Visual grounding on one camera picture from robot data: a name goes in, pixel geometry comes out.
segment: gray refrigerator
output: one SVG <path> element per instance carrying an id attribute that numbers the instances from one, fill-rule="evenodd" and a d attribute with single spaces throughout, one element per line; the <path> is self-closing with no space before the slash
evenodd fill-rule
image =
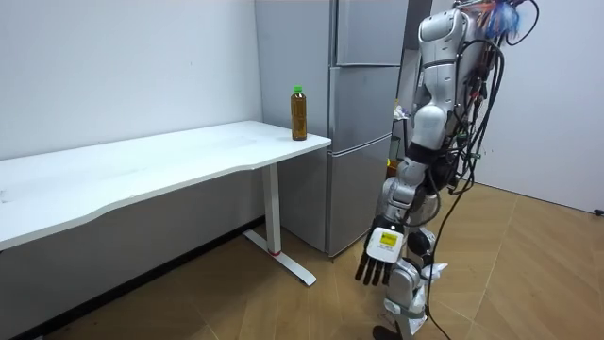
<path id="1" fill-rule="evenodd" d="M 331 147 L 279 165 L 281 224 L 335 256 L 369 229 L 385 179 L 407 0 L 256 1 L 263 120 Z"/>

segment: robot finger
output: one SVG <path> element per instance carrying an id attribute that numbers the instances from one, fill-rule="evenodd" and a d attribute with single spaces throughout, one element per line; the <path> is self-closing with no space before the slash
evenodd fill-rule
<path id="1" fill-rule="evenodd" d="M 376 259 L 370 258 L 369 263 L 367 264 L 367 271 L 365 272 L 365 278 L 362 281 L 362 284 L 368 285 L 371 277 L 374 274 L 374 268 L 376 267 Z"/>
<path id="2" fill-rule="evenodd" d="M 391 263 L 386 263 L 384 265 L 384 278 L 381 280 L 381 284 L 388 285 L 390 281 L 390 272 L 393 270 L 393 265 Z"/>
<path id="3" fill-rule="evenodd" d="M 355 280 L 360 281 L 362 278 L 362 274 L 365 271 L 365 266 L 367 265 L 367 260 L 369 260 L 369 256 L 366 252 L 362 253 L 361 261 L 359 262 L 359 267 L 357 268 L 357 274 L 355 274 Z"/>
<path id="4" fill-rule="evenodd" d="M 377 286 L 379 283 L 379 279 L 381 279 L 381 271 L 384 268 L 384 262 L 377 261 L 376 264 L 376 273 L 374 274 L 374 279 L 371 281 L 371 284 Z"/>

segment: wire bundle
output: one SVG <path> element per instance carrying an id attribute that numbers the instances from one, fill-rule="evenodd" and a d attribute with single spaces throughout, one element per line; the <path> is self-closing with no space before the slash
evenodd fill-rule
<path id="1" fill-rule="evenodd" d="M 467 175 L 467 181 L 459 191 L 451 190 L 449 192 L 451 195 L 457 197 L 446 214 L 445 219 L 441 223 L 441 226 L 439 227 L 438 235 L 434 243 L 434 249 L 432 251 L 433 259 L 435 259 L 436 250 L 439 245 L 441 235 L 443 234 L 443 228 L 445 227 L 446 221 L 457 207 L 463 194 L 472 189 L 475 183 L 475 169 L 479 159 L 480 147 L 489 124 L 491 110 L 493 109 L 497 94 L 499 93 L 499 88 L 501 86 L 501 80 L 503 79 L 505 69 L 505 57 L 500 49 L 500 46 L 503 42 L 502 39 L 503 38 L 498 38 L 494 42 L 483 39 L 474 40 L 464 44 L 458 51 L 458 66 L 456 70 L 457 76 L 459 76 L 459 65 L 461 59 L 463 58 L 463 52 L 468 47 L 476 43 L 483 43 L 485 45 L 483 50 L 483 63 L 479 68 L 475 69 L 474 74 L 468 78 L 468 81 L 465 84 L 464 93 L 466 96 L 464 97 L 464 102 L 462 103 L 461 115 L 458 115 L 456 112 L 454 112 L 455 119 L 458 121 L 456 128 L 458 138 L 454 139 L 452 143 L 455 144 L 455 146 L 446 150 L 446 156 L 448 157 L 451 165 L 451 172 L 455 172 L 455 174 L 451 173 L 450 176 L 455 176 L 457 179 L 463 179 Z M 487 77 L 491 68 L 493 68 L 493 78 L 491 79 L 491 90 L 488 95 L 487 108 L 484 113 L 484 117 L 478 123 L 478 113 L 482 106 L 482 100 L 487 96 Z M 434 317 L 430 312 L 429 303 L 432 288 L 432 275 L 433 270 L 431 267 L 428 280 L 426 312 L 434 325 L 448 340 L 450 340 L 451 338 L 441 328 L 436 320 L 434 320 Z"/>
<path id="2" fill-rule="evenodd" d="M 528 33 L 519 41 L 511 42 L 511 38 L 518 36 L 520 27 L 520 14 L 516 8 L 525 1 L 535 7 L 535 21 Z M 506 43 L 515 46 L 523 41 L 535 28 L 539 21 L 539 6 L 535 0 L 493 0 L 486 2 L 476 2 L 464 6 L 461 10 L 472 13 L 478 17 L 478 26 L 482 28 L 487 39 L 497 39 L 505 37 Z"/>

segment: plastic bottle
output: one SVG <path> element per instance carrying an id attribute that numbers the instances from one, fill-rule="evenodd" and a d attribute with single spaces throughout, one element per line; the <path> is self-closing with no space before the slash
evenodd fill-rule
<path id="1" fill-rule="evenodd" d="M 292 94 L 292 139 L 306 140 L 306 96 L 300 85 L 294 86 Z"/>

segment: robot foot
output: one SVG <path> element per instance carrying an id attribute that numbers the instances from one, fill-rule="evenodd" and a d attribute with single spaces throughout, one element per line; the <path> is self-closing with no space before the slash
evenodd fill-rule
<path id="1" fill-rule="evenodd" d="M 389 329 L 382 326 L 375 326 L 373 335 L 375 340 L 403 340 L 400 333 L 390 331 Z"/>

